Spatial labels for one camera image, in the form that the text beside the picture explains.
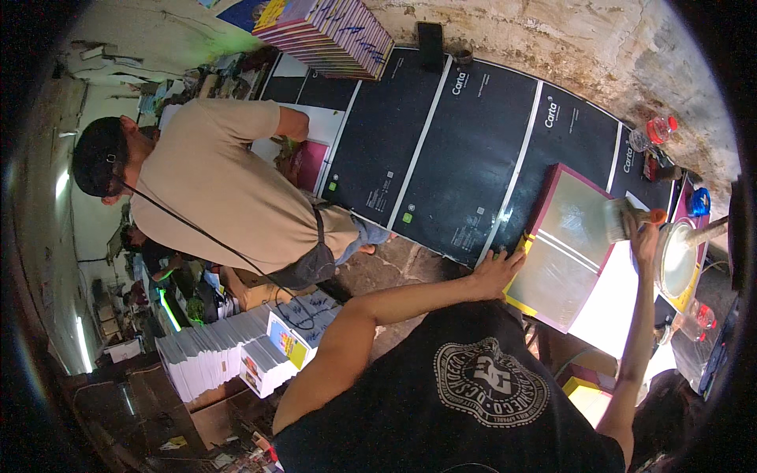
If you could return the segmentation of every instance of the fluorescent light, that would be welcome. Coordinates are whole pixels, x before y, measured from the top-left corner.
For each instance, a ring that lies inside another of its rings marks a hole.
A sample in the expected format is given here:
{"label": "fluorescent light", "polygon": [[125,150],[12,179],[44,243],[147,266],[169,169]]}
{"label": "fluorescent light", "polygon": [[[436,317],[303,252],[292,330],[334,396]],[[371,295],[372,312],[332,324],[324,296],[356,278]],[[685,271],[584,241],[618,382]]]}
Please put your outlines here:
{"label": "fluorescent light", "polygon": [[134,408],[132,407],[132,401],[129,400],[129,394],[126,392],[126,386],[121,385],[121,390],[123,391],[123,396],[126,398],[126,405],[129,407],[129,412],[131,412],[132,415],[136,415],[134,413]]}
{"label": "fluorescent light", "polygon": [[88,372],[92,372],[92,363],[89,361],[89,352],[87,351],[87,343],[84,340],[84,326],[82,325],[82,318],[76,317],[76,334],[79,335],[79,351],[82,352],[82,361],[84,362],[84,369]]}
{"label": "fluorescent light", "polygon": [[168,318],[171,319],[173,327],[176,329],[176,331],[181,331],[181,325],[179,325],[179,323],[176,321],[176,317],[173,316],[173,311],[170,307],[168,307],[168,303],[166,302],[166,291],[164,289],[158,289],[157,293],[160,294],[160,305],[163,306],[166,312],[168,312]]}
{"label": "fluorescent light", "polygon": [[58,177],[58,182],[55,183],[55,198],[57,199],[63,191],[66,190],[66,184],[68,183],[68,171],[63,171]]}

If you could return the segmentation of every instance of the plastic bottle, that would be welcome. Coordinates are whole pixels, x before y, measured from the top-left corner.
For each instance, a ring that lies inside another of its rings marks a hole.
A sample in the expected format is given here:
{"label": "plastic bottle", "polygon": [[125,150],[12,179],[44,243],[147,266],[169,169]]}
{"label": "plastic bottle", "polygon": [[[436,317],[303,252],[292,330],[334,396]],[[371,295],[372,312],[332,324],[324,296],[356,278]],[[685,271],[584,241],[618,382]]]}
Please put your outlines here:
{"label": "plastic bottle", "polygon": [[678,129],[678,122],[674,117],[664,119],[654,117],[646,122],[645,126],[640,126],[628,135],[628,144],[636,151],[641,153],[652,145],[660,145],[670,139],[670,134]]}
{"label": "plastic bottle", "polygon": [[676,314],[670,328],[671,331],[681,330],[691,341],[704,341],[706,337],[704,329],[696,323],[696,319],[687,314]]}
{"label": "plastic bottle", "polygon": [[696,319],[696,323],[704,329],[715,328],[718,324],[718,321],[715,320],[715,313],[712,312],[712,309],[706,304],[699,302],[697,299],[691,301],[688,313],[689,317]]}
{"label": "plastic bottle", "polygon": [[680,329],[690,340],[704,341],[706,338],[705,330],[715,328],[717,324],[718,321],[715,319],[715,313],[712,312],[712,309],[694,299],[686,313],[676,314],[671,324],[671,330]]}

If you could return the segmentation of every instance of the black phone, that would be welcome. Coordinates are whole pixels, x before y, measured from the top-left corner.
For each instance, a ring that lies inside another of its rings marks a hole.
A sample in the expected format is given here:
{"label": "black phone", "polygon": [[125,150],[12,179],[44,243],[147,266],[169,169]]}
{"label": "black phone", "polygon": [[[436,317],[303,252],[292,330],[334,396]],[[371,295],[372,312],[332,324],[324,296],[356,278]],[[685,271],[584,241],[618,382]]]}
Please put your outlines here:
{"label": "black phone", "polygon": [[421,50],[421,67],[428,72],[441,74],[444,71],[441,23],[419,21],[418,43]]}

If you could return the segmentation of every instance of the dc shoe co logo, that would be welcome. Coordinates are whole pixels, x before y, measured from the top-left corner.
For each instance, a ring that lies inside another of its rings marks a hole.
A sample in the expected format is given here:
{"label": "dc shoe co logo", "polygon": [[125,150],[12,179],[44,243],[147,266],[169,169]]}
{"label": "dc shoe co logo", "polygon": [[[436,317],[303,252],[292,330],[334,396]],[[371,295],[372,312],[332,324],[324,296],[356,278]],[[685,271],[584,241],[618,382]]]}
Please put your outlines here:
{"label": "dc shoe co logo", "polygon": [[552,128],[557,121],[557,117],[560,116],[560,107],[552,101],[552,95],[547,96],[547,101],[550,103],[550,108],[547,110],[547,118],[544,120],[544,126]]}
{"label": "dc shoe co logo", "polygon": [[549,403],[545,380],[502,353],[494,337],[469,345],[445,344],[434,361],[442,404],[471,415],[485,427],[530,424]]}

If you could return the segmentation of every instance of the beige t-shirt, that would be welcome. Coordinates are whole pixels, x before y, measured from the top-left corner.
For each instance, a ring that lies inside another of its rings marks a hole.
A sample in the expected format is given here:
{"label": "beige t-shirt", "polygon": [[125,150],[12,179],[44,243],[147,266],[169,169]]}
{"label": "beige t-shirt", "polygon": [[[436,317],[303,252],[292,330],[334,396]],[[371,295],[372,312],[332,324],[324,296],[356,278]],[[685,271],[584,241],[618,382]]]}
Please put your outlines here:
{"label": "beige t-shirt", "polygon": [[[313,208],[273,166],[247,149],[279,126],[274,101],[197,99],[184,105],[142,164],[136,188],[270,273],[318,242]],[[150,238],[234,268],[253,267],[208,237],[133,195],[132,215]],[[349,212],[321,211],[334,258],[357,240]]]}

